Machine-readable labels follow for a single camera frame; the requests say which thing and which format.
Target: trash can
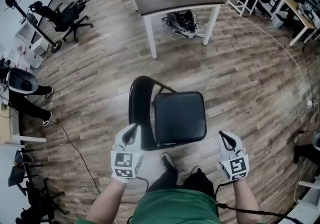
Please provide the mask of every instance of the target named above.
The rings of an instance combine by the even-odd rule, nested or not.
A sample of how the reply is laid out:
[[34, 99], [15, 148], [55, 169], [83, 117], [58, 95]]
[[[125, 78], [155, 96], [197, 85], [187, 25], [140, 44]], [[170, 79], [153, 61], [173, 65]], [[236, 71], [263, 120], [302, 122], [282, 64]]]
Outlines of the trash can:
[[276, 29], [280, 28], [284, 24], [283, 18], [279, 14], [276, 14], [272, 20], [272, 24]]

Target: black cushion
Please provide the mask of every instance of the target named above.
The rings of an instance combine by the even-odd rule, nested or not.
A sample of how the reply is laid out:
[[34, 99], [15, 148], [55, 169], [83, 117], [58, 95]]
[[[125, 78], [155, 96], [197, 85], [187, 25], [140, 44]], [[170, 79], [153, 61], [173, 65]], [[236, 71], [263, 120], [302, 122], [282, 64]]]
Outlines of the black cushion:
[[199, 92], [158, 93], [154, 116], [157, 143], [197, 142], [207, 134], [204, 98]]

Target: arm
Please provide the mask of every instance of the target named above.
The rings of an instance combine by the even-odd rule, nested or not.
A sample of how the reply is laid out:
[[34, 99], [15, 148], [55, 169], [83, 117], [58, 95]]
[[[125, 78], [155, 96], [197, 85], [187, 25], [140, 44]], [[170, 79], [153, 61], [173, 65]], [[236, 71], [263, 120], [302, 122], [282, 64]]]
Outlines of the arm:
[[[245, 178], [233, 183], [235, 194], [235, 208], [259, 211], [258, 203]], [[238, 224], [257, 224], [262, 222], [260, 215], [236, 212]]]
[[85, 219], [97, 224], [112, 224], [118, 213], [126, 185], [113, 178], [105, 191], [95, 200]]

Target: black folding chair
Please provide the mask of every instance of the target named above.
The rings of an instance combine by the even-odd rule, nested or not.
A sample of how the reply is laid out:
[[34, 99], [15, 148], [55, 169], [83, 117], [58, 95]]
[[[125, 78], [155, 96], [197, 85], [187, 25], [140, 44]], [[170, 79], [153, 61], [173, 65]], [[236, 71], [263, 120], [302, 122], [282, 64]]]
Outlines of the black folding chair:
[[[160, 91], [152, 102], [155, 85], [160, 86]], [[155, 136], [150, 119], [151, 104]], [[176, 92], [148, 76], [140, 76], [130, 88], [129, 124], [141, 126], [141, 147], [146, 151], [201, 141], [207, 134], [204, 98], [200, 92]]]

